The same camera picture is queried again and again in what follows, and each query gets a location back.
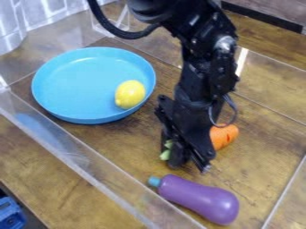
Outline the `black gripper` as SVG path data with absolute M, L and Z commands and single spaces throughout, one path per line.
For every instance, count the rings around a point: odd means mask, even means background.
M 193 99 L 180 85 L 174 99 L 166 95 L 158 97 L 154 112 L 164 126 L 161 159 L 173 169 L 192 158 L 202 174 L 210 170 L 210 161 L 216 158 L 210 128 L 217 124 L 222 105 L 220 99 Z

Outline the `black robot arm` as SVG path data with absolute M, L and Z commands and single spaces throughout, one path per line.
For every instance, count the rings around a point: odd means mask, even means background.
M 121 30 L 109 21 L 97 0 L 87 0 L 102 27 L 117 37 L 138 39 L 164 27 L 180 39 L 184 69 L 174 96 L 158 97 L 156 115 L 162 129 L 162 151 L 170 153 L 168 164 L 178 168 L 193 161 L 200 171 L 210 168 L 217 149 L 210 130 L 222 107 L 236 107 L 230 92 L 236 74 L 236 27 L 214 0 L 127 0 L 134 17 L 149 24 L 142 31 Z

